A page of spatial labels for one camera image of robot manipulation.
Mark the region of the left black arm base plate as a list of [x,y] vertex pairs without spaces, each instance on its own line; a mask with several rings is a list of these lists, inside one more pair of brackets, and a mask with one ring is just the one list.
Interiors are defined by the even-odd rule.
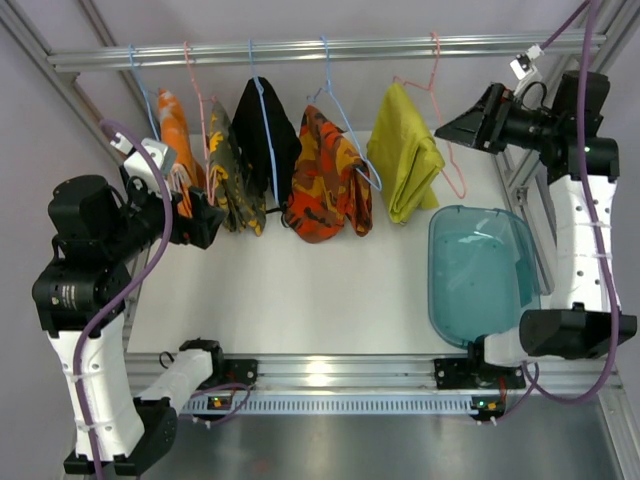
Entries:
[[225,358],[213,362],[212,374],[200,385],[200,390],[210,390],[222,386],[223,389],[237,389],[238,384],[251,387],[258,378],[259,361],[253,358]]

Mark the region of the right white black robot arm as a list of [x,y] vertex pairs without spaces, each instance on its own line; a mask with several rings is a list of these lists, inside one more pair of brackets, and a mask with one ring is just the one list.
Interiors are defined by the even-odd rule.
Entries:
[[614,139],[598,135],[609,91],[606,75],[569,70],[551,106],[531,109],[522,96],[493,83],[469,110],[435,132],[490,154],[509,146],[532,150],[546,169],[558,268],[550,304],[526,310],[504,333],[476,340],[472,349],[488,365],[604,358],[608,375],[618,347],[637,333],[638,320],[623,313],[613,280],[611,212],[619,148]]

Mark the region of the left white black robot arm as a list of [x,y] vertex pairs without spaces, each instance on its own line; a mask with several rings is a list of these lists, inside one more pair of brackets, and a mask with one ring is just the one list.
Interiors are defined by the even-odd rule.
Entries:
[[123,328],[127,297],[138,286],[129,261],[148,248],[163,252],[170,242],[205,248],[221,220],[212,207],[182,218],[176,205],[138,177],[125,194],[99,175],[54,190],[54,255],[32,297],[72,401],[77,434],[64,462],[69,474],[99,475],[112,466],[119,476],[142,475],[171,449],[185,404],[223,376],[220,344],[195,339],[180,346],[149,388],[133,394],[129,387]]

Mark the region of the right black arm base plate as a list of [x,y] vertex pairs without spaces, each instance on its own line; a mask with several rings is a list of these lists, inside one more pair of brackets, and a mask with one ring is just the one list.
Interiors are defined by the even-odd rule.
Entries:
[[477,363],[468,358],[436,359],[434,367],[439,390],[514,390],[526,386],[519,369]]

